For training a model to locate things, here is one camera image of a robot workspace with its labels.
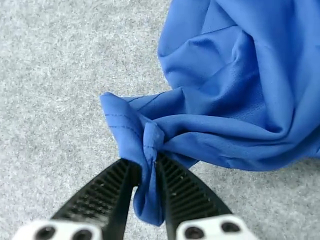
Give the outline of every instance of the carpet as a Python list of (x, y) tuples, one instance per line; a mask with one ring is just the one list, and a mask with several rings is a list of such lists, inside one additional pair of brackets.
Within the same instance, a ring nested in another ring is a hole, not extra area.
[[(139, 96), (169, 86), (157, 44), (170, 1), (0, 2), (0, 239), (47, 219), (118, 158), (99, 95)], [(271, 172), (197, 163), (191, 170), (261, 240), (315, 240), (320, 162)], [(165, 240), (139, 221), (125, 239)]]

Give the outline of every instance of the blue fabric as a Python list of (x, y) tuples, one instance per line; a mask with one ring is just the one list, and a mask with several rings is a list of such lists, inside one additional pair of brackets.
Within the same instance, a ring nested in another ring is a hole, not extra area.
[(248, 171), (320, 157), (319, 26), (319, 0), (172, 1), (158, 45), (172, 90), (100, 97), (119, 155), (142, 167), (141, 220), (164, 220), (158, 151)]

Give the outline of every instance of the gray carpet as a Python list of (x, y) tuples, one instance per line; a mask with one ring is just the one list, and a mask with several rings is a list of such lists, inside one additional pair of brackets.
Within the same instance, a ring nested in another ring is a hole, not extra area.
[[(169, 0), (0, 1), (0, 239), (50, 217), (117, 159), (99, 95), (169, 89), (156, 56)], [(262, 240), (316, 240), (320, 161), (192, 170)], [(131, 208), (125, 239), (164, 240)]]

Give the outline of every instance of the seam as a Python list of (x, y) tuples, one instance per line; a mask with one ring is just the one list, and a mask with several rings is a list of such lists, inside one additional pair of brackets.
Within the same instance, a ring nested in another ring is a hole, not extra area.
[(143, 146), (146, 147), (146, 148), (157, 150), (154, 146), (148, 146), (148, 145), (143, 145)]
[(150, 104), (151, 102), (153, 102), (154, 100), (156, 100), (156, 98), (158, 98), (160, 95), (164, 94), (164, 92), (158, 94), (157, 96), (155, 96), (153, 99), (151, 99), (150, 101), (148, 101), (145, 105), (143, 105), (142, 107), (140, 107), (137, 111), (140, 111), (141, 109), (143, 109), (145, 106), (147, 106), (148, 104)]
[(124, 118), (128, 119), (129, 122), (131, 122), (133, 125), (136, 125), (136, 123), (130, 117), (128, 117), (127, 115), (123, 115), (123, 114), (105, 114), (104, 116), (105, 117), (108, 117), (108, 116), (110, 116), (110, 117), (124, 117)]
[(131, 99), (130, 101), (127, 101), (127, 103), (131, 103), (133, 102), (134, 100), (137, 100), (137, 99), (140, 99), (140, 98), (143, 98), (143, 96), (138, 96), (138, 97), (135, 97), (134, 99)]
[(109, 126), (109, 128), (111, 129), (128, 129), (130, 130), (131, 132), (133, 132), (139, 139), (141, 138), (141, 136), (132, 128), (132, 127), (129, 127), (129, 126)]

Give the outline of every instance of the ridged rubber pad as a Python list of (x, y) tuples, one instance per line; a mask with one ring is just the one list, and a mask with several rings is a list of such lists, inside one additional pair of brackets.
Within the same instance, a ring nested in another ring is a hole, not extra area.
[(53, 217), (101, 227), (107, 239), (122, 240), (140, 167), (120, 159), (78, 191)]
[(169, 240), (175, 239), (176, 230), (184, 221), (232, 213), (207, 185), (180, 163), (159, 154), (156, 170)]

